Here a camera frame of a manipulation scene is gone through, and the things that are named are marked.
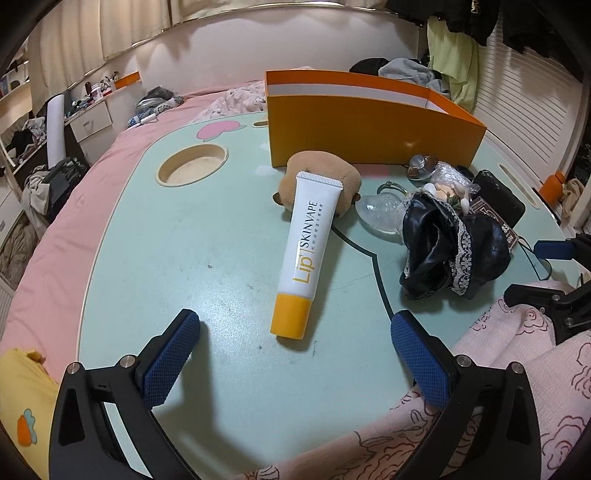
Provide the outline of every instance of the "orange box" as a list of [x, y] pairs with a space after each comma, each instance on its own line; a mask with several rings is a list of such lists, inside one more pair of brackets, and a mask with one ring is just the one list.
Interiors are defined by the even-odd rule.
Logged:
[[115, 89], [119, 90], [120, 88], [127, 87], [138, 80], [140, 80], [139, 72], [130, 73], [127, 77], [123, 77], [115, 82]]
[[277, 70], [265, 75], [271, 164], [302, 150], [349, 163], [408, 164], [435, 155], [469, 166], [486, 126], [437, 92], [360, 73]]

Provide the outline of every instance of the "lip balm tube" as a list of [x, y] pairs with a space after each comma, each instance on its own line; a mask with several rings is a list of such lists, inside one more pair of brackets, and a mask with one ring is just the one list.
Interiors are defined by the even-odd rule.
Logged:
[[299, 172], [295, 180], [294, 210], [277, 287], [271, 333], [302, 340], [343, 184], [306, 171]]

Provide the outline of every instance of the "bedside drawer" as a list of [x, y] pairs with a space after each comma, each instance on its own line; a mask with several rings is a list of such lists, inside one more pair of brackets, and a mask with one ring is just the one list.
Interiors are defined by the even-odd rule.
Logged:
[[105, 102], [101, 102], [95, 107], [84, 112], [78, 118], [72, 120], [71, 126], [74, 136], [78, 142], [88, 138], [104, 128], [113, 124], [109, 110]]
[[22, 212], [21, 202], [10, 192], [0, 205], [0, 247]]

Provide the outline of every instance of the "yellow tube cap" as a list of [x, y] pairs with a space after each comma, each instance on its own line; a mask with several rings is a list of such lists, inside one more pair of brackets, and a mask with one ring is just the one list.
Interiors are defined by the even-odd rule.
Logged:
[[271, 321], [271, 333], [280, 337], [302, 340], [311, 307], [310, 299], [278, 293]]

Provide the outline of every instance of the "brown plush toy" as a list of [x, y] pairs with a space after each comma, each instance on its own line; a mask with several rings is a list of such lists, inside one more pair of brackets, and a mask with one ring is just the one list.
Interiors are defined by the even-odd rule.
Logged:
[[301, 171], [339, 180], [343, 184], [343, 191], [336, 204], [336, 216], [343, 215], [360, 198], [361, 175], [353, 165], [332, 153], [308, 150], [292, 155], [287, 162], [285, 176], [279, 182], [279, 192], [273, 195], [273, 200], [290, 212], [294, 209], [296, 199], [295, 177]]

